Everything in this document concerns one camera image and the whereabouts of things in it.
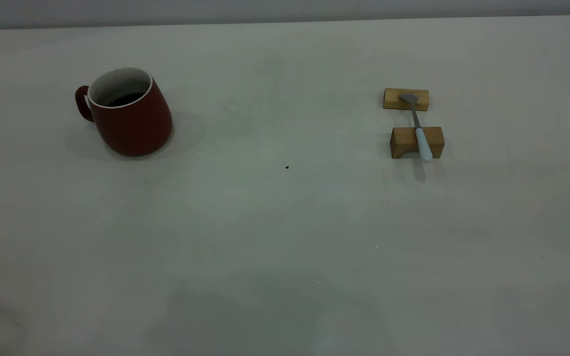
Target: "mug handle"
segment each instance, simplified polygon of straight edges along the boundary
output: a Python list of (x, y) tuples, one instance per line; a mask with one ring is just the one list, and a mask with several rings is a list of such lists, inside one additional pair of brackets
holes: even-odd
[(94, 122), (94, 118), (91, 116), (91, 110), (89, 110), (89, 106), (85, 100), (85, 95), (87, 95), (88, 89), (89, 86), (82, 86), (76, 90), (76, 106), (79, 108), (79, 112), (82, 117), (88, 121)]

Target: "metal spoon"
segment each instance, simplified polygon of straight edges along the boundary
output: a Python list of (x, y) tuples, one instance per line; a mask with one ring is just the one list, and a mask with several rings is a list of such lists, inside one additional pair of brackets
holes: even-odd
[(412, 119), (415, 122), (415, 135), (417, 136), (417, 144), (419, 145), (419, 155), (421, 155), (421, 160), (424, 162), (430, 162), (432, 161), (432, 151), (430, 151), (428, 140), (426, 140), (424, 130), (421, 128), (421, 125), (419, 125), (419, 119), (417, 118), (417, 112), (415, 111), (415, 104), (417, 104), (419, 98), (416, 95), (408, 93), (400, 95), (400, 98), (410, 103)]

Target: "table surface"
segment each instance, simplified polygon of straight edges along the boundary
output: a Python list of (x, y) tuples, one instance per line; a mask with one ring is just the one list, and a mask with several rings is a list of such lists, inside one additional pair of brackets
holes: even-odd
[[(76, 109), (118, 67), (152, 156)], [(570, 16), (0, 30), (0, 354), (570, 355)]]

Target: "red mug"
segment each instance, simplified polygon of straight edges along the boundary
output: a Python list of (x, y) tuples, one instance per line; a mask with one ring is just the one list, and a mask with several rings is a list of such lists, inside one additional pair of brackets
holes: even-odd
[(147, 155), (167, 142), (173, 120), (153, 77), (137, 68), (112, 70), (76, 91), (81, 115), (124, 156)]

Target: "white spoon handle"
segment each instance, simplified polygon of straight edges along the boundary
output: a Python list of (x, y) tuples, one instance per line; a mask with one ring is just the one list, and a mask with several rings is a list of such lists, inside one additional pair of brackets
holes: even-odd
[(432, 151), (430, 151), (430, 146), (428, 146), (428, 140), (426, 140), (426, 135), (422, 128), (417, 128), (415, 130), (415, 135), (417, 135), (417, 144), (419, 145), (419, 155), (421, 155), (421, 160), (424, 162), (432, 161)]

